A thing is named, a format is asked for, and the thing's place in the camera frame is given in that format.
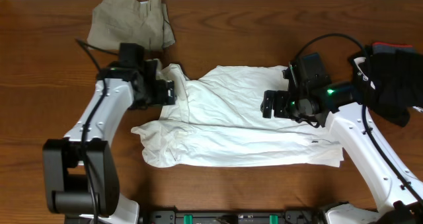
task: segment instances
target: black cable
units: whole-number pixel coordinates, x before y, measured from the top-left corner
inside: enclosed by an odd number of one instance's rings
[[[109,52],[109,51],[91,46],[91,45],[89,45],[89,44],[87,44],[87,43],[85,43],[81,40],[76,39],[76,41],[77,41],[78,45],[80,45],[82,47],[82,49],[85,51],[85,53],[87,53],[87,55],[90,57],[91,61],[94,63],[94,65],[97,68],[99,73],[100,73],[100,65],[97,63],[96,59],[90,53],[90,51],[88,50],[88,47],[94,48],[94,49],[99,50],[99,51],[104,52],[104,53],[117,55],[114,52]],[[94,117],[95,112],[99,108],[101,102],[104,100],[105,96],[107,95],[106,79],[103,77],[102,81],[103,81],[102,94],[101,94],[99,100],[97,101],[97,103],[94,105],[94,108],[91,110],[90,114],[88,115],[87,120],[82,125],[83,131],[82,131],[82,136],[81,136],[82,162],[84,164],[85,173],[87,174],[90,193],[91,193],[91,199],[93,201],[93,209],[94,209],[93,210],[93,212],[94,212],[93,213],[93,223],[94,224],[98,223],[98,203],[97,203],[96,193],[95,193],[95,189],[94,189],[93,178],[91,176],[91,172],[90,172],[90,169],[89,169],[90,161],[89,161],[89,158],[87,156],[86,142],[87,142],[87,134],[90,130],[90,122],[91,122],[92,118]]]
[[[305,46],[302,47],[302,49],[297,53],[297,55],[295,56],[295,60],[298,59],[298,57],[303,53],[303,51],[310,46],[312,43],[321,40],[323,38],[328,38],[331,36],[337,36],[337,37],[342,37],[342,38],[346,38],[349,39],[350,41],[352,41],[353,43],[355,43],[355,45],[357,45],[364,57],[365,57],[365,63],[367,65],[367,91],[370,90],[371,88],[371,77],[370,77],[370,69],[371,69],[371,64],[370,64],[370,57],[367,54],[365,48],[361,45],[361,43],[359,41],[357,41],[355,38],[349,36],[349,35],[345,35],[345,34],[341,34],[341,33],[330,33],[330,34],[325,34],[322,36],[319,36],[313,40],[311,40],[310,42],[308,42]],[[382,156],[383,160],[388,164],[389,168],[391,168],[391,170],[395,173],[395,175],[397,175],[397,178],[402,182],[403,186],[414,196],[414,198],[416,198],[416,200],[420,203],[420,205],[423,207],[423,200],[422,198],[417,194],[417,192],[412,188],[412,186],[406,181],[406,179],[402,176],[402,174],[397,170],[397,168],[395,167],[395,165],[389,160],[389,158],[386,156],[386,154],[383,152],[383,150],[380,148],[379,144],[376,142],[373,134],[371,134],[371,130],[369,128],[369,125],[367,124],[367,119],[366,119],[366,115],[365,115],[365,109],[366,106],[363,104],[362,105],[362,120],[363,120],[363,125],[364,125],[364,129],[365,132],[367,133],[367,135],[369,136],[371,142],[373,143],[373,145],[375,146],[376,150],[379,152],[379,154]]]

